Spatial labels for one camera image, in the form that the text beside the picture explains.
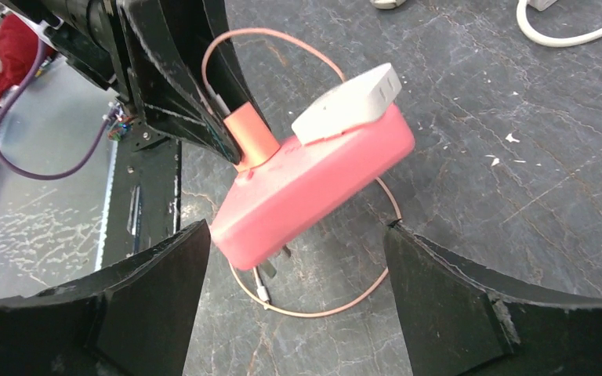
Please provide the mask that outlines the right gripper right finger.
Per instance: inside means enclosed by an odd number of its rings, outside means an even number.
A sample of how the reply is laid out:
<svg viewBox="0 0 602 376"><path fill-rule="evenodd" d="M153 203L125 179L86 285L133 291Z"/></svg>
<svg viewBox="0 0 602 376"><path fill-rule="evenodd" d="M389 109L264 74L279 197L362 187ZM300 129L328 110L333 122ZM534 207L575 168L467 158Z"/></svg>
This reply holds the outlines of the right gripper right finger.
<svg viewBox="0 0 602 376"><path fill-rule="evenodd" d="M416 375L602 375L602 298L529 284L388 225L383 247Z"/></svg>

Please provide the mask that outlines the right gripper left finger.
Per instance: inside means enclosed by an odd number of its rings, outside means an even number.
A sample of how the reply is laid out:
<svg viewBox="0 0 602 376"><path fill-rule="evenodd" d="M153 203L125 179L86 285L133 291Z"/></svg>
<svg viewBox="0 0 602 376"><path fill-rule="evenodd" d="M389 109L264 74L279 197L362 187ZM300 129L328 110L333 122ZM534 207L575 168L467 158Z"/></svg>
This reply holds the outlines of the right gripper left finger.
<svg viewBox="0 0 602 376"><path fill-rule="evenodd" d="M0 299L0 375L180 375L209 260L197 221L29 297Z"/></svg>

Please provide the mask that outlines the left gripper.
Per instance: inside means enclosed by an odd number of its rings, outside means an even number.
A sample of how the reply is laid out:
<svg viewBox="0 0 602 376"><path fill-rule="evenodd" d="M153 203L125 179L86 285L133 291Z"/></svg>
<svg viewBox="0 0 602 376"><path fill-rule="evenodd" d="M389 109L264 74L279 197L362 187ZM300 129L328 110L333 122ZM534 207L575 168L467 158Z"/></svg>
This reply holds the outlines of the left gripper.
<svg viewBox="0 0 602 376"><path fill-rule="evenodd" d="M122 102L130 101L130 59L137 107L150 127L167 136L237 164L241 149L224 118L250 103L269 126L249 90L233 42L220 42L208 66L209 84L226 102L225 109L202 81L205 50L215 37L230 30L224 0L2 4L25 20L46 23L42 33L51 46L82 77L104 90L113 89Z"/></svg>

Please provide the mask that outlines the orange pink usb charger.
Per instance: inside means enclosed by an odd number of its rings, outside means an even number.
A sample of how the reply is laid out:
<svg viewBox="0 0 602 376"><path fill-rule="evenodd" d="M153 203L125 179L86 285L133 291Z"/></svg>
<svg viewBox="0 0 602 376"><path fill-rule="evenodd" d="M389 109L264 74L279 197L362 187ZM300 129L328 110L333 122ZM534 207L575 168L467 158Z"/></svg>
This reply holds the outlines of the orange pink usb charger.
<svg viewBox="0 0 602 376"><path fill-rule="evenodd" d="M239 173L263 165L281 148L250 102L227 115L223 123L241 149L241 159L235 165Z"/></svg>

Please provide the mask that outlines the pink square power strip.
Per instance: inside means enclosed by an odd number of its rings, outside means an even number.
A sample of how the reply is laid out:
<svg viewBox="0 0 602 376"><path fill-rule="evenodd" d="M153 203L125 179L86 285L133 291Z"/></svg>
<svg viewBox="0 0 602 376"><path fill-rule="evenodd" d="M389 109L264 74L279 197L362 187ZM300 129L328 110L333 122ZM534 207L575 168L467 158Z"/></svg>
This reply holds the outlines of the pink square power strip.
<svg viewBox="0 0 602 376"><path fill-rule="evenodd" d="M410 154L415 138L397 105L379 120L303 145L292 136L239 172L210 226L232 266L251 269Z"/></svg>

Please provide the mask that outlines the white charger plug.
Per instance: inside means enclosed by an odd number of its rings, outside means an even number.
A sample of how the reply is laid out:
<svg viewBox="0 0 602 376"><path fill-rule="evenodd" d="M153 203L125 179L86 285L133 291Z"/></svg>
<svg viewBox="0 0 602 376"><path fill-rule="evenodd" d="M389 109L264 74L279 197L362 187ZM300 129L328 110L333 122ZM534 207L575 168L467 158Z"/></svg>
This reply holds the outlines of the white charger plug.
<svg viewBox="0 0 602 376"><path fill-rule="evenodd" d="M391 63L383 63L318 97L292 123L303 145L342 134L380 119L401 92Z"/></svg>

